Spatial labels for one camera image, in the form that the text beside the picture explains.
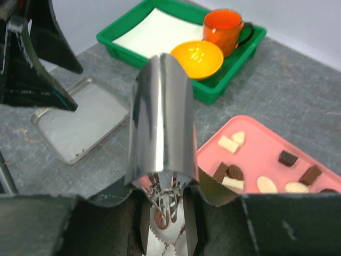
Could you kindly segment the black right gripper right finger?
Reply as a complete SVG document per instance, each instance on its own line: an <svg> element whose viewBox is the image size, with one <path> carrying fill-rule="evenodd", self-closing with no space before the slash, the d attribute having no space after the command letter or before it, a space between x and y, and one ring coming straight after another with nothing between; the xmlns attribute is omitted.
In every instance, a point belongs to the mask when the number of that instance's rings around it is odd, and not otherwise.
<svg viewBox="0 0 341 256"><path fill-rule="evenodd" d="M257 255L340 255L340 194L239 199Z"/></svg>

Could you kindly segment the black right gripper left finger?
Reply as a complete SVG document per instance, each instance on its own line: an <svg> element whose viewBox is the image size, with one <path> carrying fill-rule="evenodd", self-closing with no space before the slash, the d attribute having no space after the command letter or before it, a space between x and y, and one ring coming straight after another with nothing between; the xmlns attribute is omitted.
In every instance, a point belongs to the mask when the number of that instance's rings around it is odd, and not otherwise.
<svg viewBox="0 0 341 256"><path fill-rule="evenodd" d="M57 255L77 196L2 195L1 255Z"/></svg>

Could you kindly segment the brown oval chocolate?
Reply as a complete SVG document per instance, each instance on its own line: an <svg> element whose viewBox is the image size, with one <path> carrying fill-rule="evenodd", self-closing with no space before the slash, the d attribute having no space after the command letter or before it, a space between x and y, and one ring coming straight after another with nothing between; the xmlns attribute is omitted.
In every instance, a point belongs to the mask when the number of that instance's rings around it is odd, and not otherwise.
<svg viewBox="0 0 341 256"><path fill-rule="evenodd" d="M169 225L169 213L166 211L166 217L164 218L161 210L156 209L154 213L154 221L159 229L165 230Z"/></svg>

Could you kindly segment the pink tray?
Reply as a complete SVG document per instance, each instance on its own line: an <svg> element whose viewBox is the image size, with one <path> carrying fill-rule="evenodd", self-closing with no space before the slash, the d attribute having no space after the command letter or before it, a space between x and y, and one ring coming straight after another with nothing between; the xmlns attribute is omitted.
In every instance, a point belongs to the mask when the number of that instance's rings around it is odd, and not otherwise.
<svg viewBox="0 0 341 256"><path fill-rule="evenodd" d="M231 135L239 131L245 132L246 141L234 154L217 144L221 136L231 139ZM298 157L293 166L278 162L283 150ZM309 193L340 192L340 176L249 116L230 119L197 151L197 159L204 172L239 194L261 193L257 188L260 176L270 178L278 193L286 193L284 185L298 182L313 165L318 166L322 174L308 186Z"/></svg>

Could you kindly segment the white rectangular chocolate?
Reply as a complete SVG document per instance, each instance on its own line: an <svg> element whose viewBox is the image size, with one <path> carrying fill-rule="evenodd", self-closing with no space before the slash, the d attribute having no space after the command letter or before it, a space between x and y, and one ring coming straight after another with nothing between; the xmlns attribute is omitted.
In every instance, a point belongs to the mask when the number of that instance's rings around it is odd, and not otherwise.
<svg viewBox="0 0 341 256"><path fill-rule="evenodd" d="M217 144L224 150L228 151L231 154L234 154L239 148L239 144L234 142L228 137L221 136Z"/></svg>

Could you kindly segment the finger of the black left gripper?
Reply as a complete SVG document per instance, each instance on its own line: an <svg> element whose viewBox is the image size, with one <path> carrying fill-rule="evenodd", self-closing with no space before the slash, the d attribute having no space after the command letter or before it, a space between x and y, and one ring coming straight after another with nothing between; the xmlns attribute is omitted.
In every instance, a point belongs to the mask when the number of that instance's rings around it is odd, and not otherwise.
<svg viewBox="0 0 341 256"><path fill-rule="evenodd" d="M61 31L52 1L27 1L26 17L32 20L30 39L38 57L81 74L83 67Z"/></svg>
<svg viewBox="0 0 341 256"><path fill-rule="evenodd" d="M41 64L26 19L14 15L6 23L1 46L1 104L52 107L75 111L78 104Z"/></svg>

